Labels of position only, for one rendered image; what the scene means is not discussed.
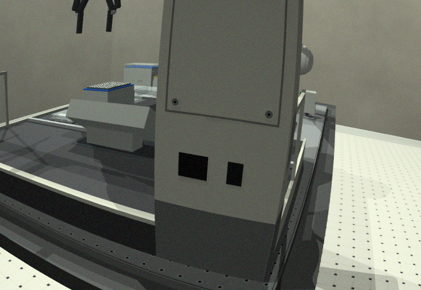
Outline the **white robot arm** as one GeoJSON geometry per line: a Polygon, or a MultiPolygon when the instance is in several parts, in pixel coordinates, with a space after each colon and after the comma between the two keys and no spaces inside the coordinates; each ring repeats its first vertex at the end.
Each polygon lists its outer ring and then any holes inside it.
{"type": "Polygon", "coordinates": [[[313,61],[313,54],[307,48],[307,46],[303,46],[302,44],[300,75],[307,74],[309,71],[311,71],[313,67],[313,61]]]}

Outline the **white ready key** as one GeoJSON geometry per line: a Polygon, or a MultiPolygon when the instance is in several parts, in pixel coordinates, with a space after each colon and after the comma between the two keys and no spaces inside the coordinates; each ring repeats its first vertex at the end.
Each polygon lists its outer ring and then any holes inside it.
{"type": "MultiPolygon", "coordinates": [[[[311,90],[302,90],[305,94],[305,104],[304,104],[304,118],[314,119],[315,118],[315,108],[316,108],[316,92],[311,90]],[[314,114],[314,115],[309,115],[314,114]]],[[[300,92],[300,94],[302,93],[300,92]]]]}

